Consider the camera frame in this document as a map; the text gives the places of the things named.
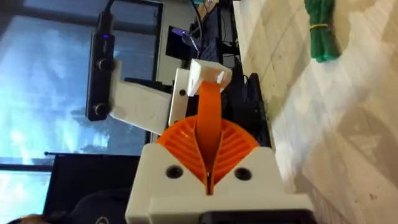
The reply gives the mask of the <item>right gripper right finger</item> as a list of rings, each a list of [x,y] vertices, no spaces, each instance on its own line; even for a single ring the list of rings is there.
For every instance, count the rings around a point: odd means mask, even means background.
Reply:
[[[214,195],[284,195],[275,154],[242,127],[224,120],[213,168]]]

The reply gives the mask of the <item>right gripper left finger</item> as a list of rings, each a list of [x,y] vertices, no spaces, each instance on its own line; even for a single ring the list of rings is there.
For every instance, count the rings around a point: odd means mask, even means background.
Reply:
[[[195,128],[196,118],[185,118],[144,146],[125,212],[127,223],[199,223],[207,178]]]

